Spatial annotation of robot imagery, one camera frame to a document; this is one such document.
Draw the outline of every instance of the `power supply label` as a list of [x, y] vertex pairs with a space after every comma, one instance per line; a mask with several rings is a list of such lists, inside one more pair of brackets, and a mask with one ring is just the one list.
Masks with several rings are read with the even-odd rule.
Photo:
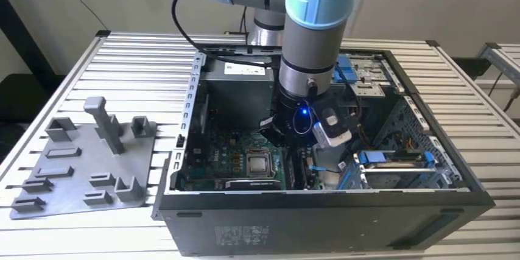
[[218, 246], [265, 245], [269, 226], [216, 226], [214, 235]]
[[225, 62], [224, 74], [240, 76], [264, 76], [265, 68], [253, 65], [241, 65]]

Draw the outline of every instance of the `white cable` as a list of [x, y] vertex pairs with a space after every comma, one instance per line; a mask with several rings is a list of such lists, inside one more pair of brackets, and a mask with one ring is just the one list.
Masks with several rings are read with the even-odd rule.
[[294, 129], [296, 134], [305, 135], [305, 134], [308, 134], [308, 132], [309, 132], [310, 129], [312, 129], [312, 123], [313, 123], [312, 111], [310, 111], [310, 109], [308, 110], [308, 114], [309, 114], [309, 127], [308, 127], [308, 129], [305, 130], [305, 132], [300, 132], [300, 131], [296, 129], [296, 113], [297, 113], [297, 112], [298, 112], [298, 109], [294, 111], [294, 114], [292, 115], [292, 128]]

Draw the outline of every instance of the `gray plastic holder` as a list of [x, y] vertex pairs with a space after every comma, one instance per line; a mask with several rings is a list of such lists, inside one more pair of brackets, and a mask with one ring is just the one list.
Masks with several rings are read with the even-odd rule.
[[49, 141], [12, 203], [12, 219], [142, 205], [157, 125], [144, 116], [120, 124], [104, 106], [102, 97], [85, 101], [97, 124], [50, 121]]

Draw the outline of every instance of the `aluminum slotted table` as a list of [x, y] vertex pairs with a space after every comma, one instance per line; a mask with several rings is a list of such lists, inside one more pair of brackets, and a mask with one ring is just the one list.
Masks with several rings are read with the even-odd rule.
[[[242, 44], [197, 35], [196, 42]], [[424, 251], [398, 255], [237, 256], [240, 259], [520, 259], [520, 129], [440, 47], [424, 41], [353, 40], [344, 48], [390, 50], [496, 207]], [[150, 219], [164, 159], [176, 144], [196, 50], [181, 36], [112, 32], [96, 37], [0, 165], [0, 256], [12, 259], [180, 259], [162, 222]], [[120, 122], [145, 115], [158, 124], [148, 181], [149, 207], [10, 220], [13, 198], [46, 142], [52, 117], [92, 123], [89, 96], [104, 96]]]

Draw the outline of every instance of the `white wall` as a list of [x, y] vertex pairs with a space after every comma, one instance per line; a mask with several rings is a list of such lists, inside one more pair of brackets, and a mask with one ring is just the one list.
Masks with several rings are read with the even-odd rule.
[[0, 30], [0, 82], [13, 73], [29, 73], [29, 69]]
[[[110, 30], [176, 32], [169, 14], [172, 0], [84, 1]], [[78, 0], [10, 2], [49, 63], [65, 73], [101, 25]], [[238, 29], [241, 7], [213, 0], [181, 0], [178, 11], [189, 33]], [[486, 41], [520, 43], [518, 15], [518, 0], [364, 0], [350, 19], [350, 37], [434, 39], [449, 54], [472, 57]], [[25, 71], [17, 58], [6, 58], [9, 66]]]
[[365, 0], [352, 37], [437, 40], [457, 57], [485, 42], [520, 43], [520, 0]]
[[[73, 66], [94, 33], [102, 29], [78, 0], [9, 0], [52, 65]], [[176, 32], [172, 0], [84, 0], [110, 30]], [[237, 30], [241, 7], [212, 0], [181, 0], [180, 22], [190, 33]]]

